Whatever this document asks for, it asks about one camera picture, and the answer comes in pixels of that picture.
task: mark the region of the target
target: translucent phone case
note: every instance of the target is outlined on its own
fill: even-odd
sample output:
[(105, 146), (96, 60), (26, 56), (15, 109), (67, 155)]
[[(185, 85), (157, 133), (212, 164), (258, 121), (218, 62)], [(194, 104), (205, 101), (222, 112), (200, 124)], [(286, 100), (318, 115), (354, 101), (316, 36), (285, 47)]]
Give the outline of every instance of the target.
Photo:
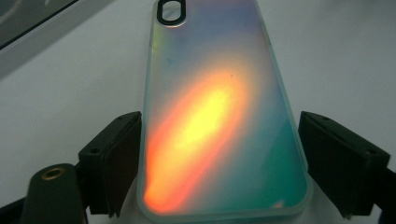
[(311, 182), (256, 2), (178, 1), (179, 20), (163, 24), (164, 2), (151, 27), (142, 211), (168, 223), (301, 212)]

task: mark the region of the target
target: iridescent phone case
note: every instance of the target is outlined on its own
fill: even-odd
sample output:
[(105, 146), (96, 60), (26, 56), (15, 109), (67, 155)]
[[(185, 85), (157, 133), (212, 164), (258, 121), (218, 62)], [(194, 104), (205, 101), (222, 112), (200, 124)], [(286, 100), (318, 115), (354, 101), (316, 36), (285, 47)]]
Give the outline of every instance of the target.
[(154, 6), (137, 199), (157, 222), (301, 212), (304, 153), (254, 0)]

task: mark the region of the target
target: phone case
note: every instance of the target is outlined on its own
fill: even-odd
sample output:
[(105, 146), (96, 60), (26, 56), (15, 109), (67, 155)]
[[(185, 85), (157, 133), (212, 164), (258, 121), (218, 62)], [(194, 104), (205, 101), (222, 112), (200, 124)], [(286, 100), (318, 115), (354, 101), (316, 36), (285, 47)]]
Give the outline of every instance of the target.
[(154, 5), (137, 200), (157, 222), (301, 212), (311, 181), (254, 0)]

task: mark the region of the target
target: camera cutout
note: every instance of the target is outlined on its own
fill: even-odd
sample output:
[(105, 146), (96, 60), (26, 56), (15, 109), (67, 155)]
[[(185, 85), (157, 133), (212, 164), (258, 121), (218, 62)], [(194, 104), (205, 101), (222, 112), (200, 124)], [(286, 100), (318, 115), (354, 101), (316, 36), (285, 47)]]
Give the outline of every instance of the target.
[(157, 20), (167, 26), (180, 25), (186, 19), (185, 0), (160, 0), (157, 7)]

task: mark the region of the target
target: white surface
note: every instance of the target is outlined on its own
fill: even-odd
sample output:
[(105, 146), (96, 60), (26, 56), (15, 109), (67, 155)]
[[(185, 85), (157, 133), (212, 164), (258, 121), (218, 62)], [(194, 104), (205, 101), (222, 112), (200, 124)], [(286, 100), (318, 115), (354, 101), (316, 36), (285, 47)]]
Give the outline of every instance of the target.
[[(46, 166), (76, 163), (78, 152), (116, 116), (142, 110), (150, 1), (84, 1), (0, 54), (0, 206), (26, 194)], [(391, 154), (396, 170), (396, 2), (259, 0), (298, 121), (302, 110), (347, 126)], [(220, 223), (376, 223), (343, 220), (315, 186), (297, 217)], [(150, 223), (134, 186), (121, 218)]]

